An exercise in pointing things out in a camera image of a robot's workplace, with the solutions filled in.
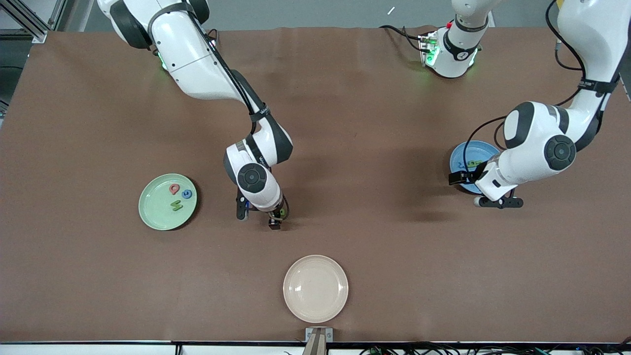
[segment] floor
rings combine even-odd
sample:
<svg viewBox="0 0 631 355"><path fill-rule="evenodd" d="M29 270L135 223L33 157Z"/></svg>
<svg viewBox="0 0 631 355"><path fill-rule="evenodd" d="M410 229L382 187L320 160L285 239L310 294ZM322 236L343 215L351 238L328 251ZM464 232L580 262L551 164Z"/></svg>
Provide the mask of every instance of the floor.
<svg viewBox="0 0 631 355"><path fill-rule="evenodd" d="M450 1L436 0L216 0L204 27L219 30L267 30L278 27L397 27L442 26L453 18ZM550 0L506 0L492 12L497 27L543 27ZM62 28L66 31L113 31L94 0L75 0ZM553 8L552 18L557 9ZM23 67L29 40L0 37L0 66ZM631 61L623 65L631 81ZM10 104L20 71L0 68L0 100Z"/></svg>

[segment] brown tabletop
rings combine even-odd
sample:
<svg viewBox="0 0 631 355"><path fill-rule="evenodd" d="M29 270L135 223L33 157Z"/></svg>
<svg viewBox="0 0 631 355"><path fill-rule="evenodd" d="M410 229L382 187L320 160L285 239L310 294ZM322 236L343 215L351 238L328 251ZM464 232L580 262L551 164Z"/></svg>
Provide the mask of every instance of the brown tabletop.
<svg viewBox="0 0 631 355"><path fill-rule="evenodd" d="M422 68L380 29L221 34L220 49L293 138L274 168L292 216L235 218L224 149L236 101L195 100L114 33L35 45L0 130L0 340L293 340L297 259L334 258L350 295L336 340L619 341L631 332L631 105L563 174L520 186L519 210L475 208L447 159L480 123L553 104L579 75L547 29L491 28L462 78ZM564 57L569 64L572 61ZM493 129L479 138L492 141ZM153 178L197 182L195 218L138 216Z"/></svg>

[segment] green plate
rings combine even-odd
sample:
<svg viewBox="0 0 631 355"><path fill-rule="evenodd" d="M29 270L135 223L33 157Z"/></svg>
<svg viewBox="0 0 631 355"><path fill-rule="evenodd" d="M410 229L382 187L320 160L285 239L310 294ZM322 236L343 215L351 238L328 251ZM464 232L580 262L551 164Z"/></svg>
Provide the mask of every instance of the green plate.
<svg viewBox="0 0 631 355"><path fill-rule="evenodd" d="M174 184L179 186L175 194L175 187L171 190ZM184 198L188 196L185 190L191 191L191 197ZM197 190L193 182L180 174L165 174L156 177L144 188L138 200L138 212L146 225L168 231L191 218L196 205Z"/></svg>

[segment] white plate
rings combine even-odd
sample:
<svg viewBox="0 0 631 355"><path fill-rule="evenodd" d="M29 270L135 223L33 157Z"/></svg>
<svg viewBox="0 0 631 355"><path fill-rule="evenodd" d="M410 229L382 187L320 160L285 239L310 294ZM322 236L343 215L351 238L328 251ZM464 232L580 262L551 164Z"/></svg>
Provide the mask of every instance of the white plate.
<svg viewBox="0 0 631 355"><path fill-rule="evenodd" d="M344 308L348 279L335 260L309 255L287 271L283 295L296 317L309 323L322 323L333 319Z"/></svg>

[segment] round plate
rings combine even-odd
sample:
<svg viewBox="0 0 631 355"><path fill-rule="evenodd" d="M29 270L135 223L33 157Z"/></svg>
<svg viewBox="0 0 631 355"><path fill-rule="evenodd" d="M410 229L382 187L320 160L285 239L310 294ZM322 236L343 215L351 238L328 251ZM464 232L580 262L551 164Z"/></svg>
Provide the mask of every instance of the round plate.
<svg viewBox="0 0 631 355"><path fill-rule="evenodd" d="M292 313L309 323L333 319L348 298L348 279L333 259L310 255L295 262L283 283L285 303Z"/></svg>
<svg viewBox="0 0 631 355"><path fill-rule="evenodd" d="M175 194L170 189L173 184L179 185ZM191 191L191 197L184 198L188 196L185 190ZM146 225L168 231L191 218L196 205L197 190L192 181L180 174L165 174L156 177L144 188L138 200L138 212Z"/></svg>
<svg viewBox="0 0 631 355"><path fill-rule="evenodd" d="M460 143L453 152L451 152L451 158L449 158L449 167L451 172L464 170L463 162L463 150L465 142ZM467 146L467 160L469 165L469 171L474 171L480 163L487 161L500 151L494 146L488 144L485 141L472 140ZM482 194L482 191L478 189L474 184L460 184L465 190Z"/></svg>

